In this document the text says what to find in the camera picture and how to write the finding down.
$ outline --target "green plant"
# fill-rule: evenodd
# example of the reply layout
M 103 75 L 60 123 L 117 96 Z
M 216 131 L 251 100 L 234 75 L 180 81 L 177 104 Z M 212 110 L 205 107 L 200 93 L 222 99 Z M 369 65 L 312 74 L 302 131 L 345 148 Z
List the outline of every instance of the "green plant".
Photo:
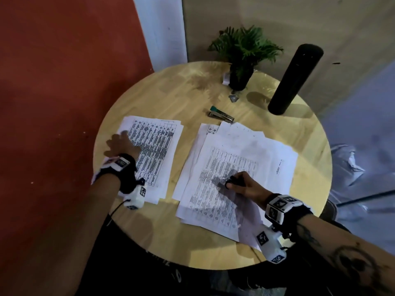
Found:
M 284 49 L 265 38 L 262 28 L 252 26 L 249 29 L 227 27 L 213 40 L 209 51 L 217 51 L 234 65 L 237 77 L 262 60 L 276 61 L 276 56 Z

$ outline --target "black bottle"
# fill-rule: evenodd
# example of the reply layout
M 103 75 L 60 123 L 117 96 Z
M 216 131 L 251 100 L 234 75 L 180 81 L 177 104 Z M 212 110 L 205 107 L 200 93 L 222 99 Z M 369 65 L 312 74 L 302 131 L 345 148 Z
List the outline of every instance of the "black bottle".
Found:
M 323 49 L 314 44 L 299 46 L 267 107 L 270 113 L 281 115 L 287 110 L 322 55 Z

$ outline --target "hand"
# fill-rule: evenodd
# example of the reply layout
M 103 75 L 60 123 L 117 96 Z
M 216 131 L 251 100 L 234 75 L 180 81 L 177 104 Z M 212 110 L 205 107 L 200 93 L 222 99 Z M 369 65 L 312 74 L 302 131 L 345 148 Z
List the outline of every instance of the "hand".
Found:
M 111 140 L 107 140 L 106 143 L 110 147 L 109 151 L 104 152 L 104 155 L 107 157 L 129 154 L 135 161 L 139 158 L 141 147 L 133 145 L 129 140 L 127 131 L 122 131 L 121 135 L 114 134 L 111 136 Z
M 269 190 L 263 188 L 260 184 L 254 181 L 246 171 L 239 172 L 234 177 L 242 177 L 244 179 L 245 187 L 237 186 L 235 184 L 227 183 L 226 187 L 236 193 L 244 195 L 246 198 L 251 199 L 262 209 L 266 209 L 266 199 L 269 195 L 273 194 Z

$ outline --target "table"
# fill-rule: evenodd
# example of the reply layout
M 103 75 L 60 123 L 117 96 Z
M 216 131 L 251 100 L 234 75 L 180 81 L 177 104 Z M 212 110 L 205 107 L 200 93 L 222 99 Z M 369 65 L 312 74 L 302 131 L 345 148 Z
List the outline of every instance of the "table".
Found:
M 166 199 L 157 205 L 145 203 L 136 211 L 121 206 L 113 219 L 144 249 L 162 259 L 194 268 L 234 269 L 265 260 L 259 251 L 247 245 L 200 227 L 181 224 L 175 217 L 178 201 L 171 197 L 199 126 L 220 124 L 207 116 L 211 105 L 298 152 L 291 195 L 312 206 L 315 215 L 322 212 L 332 181 L 328 140 L 309 106 L 297 96 L 284 115 L 269 113 L 267 104 L 279 81 L 259 71 L 254 72 L 240 99 L 231 103 L 228 98 L 231 90 L 222 85 L 222 75 L 227 71 L 227 63 L 203 61 L 172 66 L 149 75 L 111 107 L 94 145 L 93 168 L 97 170 L 107 149 L 106 140 L 116 133 L 125 116 L 181 121 L 184 130 L 175 152 Z M 111 211 L 121 201 L 117 197 Z

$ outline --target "white wall strip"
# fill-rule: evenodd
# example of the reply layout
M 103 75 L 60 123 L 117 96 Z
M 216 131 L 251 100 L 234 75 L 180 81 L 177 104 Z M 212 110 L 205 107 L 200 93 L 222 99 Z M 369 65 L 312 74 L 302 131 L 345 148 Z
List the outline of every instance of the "white wall strip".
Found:
M 154 71 L 188 62 L 182 0 L 133 0 Z

